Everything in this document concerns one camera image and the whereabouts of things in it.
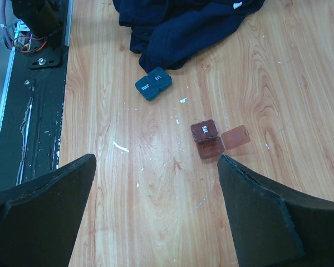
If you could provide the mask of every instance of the bolt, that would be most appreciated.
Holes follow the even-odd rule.
[[[43,66],[44,64],[46,64],[46,60],[44,58],[39,58],[38,59],[38,64],[40,64],[41,66]]]

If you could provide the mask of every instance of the clothing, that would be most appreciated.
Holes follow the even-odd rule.
[[[132,29],[130,50],[141,53],[139,63],[146,72],[181,68],[198,51],[234,33],[263,2],[113,0],[119,24]]]

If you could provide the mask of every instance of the wood grain surface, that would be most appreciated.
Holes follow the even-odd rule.
[[[238,266],[217,159],[190,133],[210,118],[248,129],[230,156],[334,201],[334,0],[266,1],[153,102],[118,17],[74,1],[60,163],[94,153],[97,172],[71,266]]]

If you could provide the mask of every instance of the white tag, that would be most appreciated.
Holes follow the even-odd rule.
[[[241,7],[243,4],[243,2],[240,2],[240,3],[234,3],[234,9],[237,9],[238,7]]]

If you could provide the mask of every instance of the wooden table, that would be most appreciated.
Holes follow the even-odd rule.
[[[246,125],[251,142],[230,156],[334,201],[334,0],[266,1],[168,71],[153,102],[134,87],[145,73],[111,0],[73,10],[61,165],[94,153],[97,173],[71,266],[238,265],[217,160],[189,130],[210,118],[220,133]]]

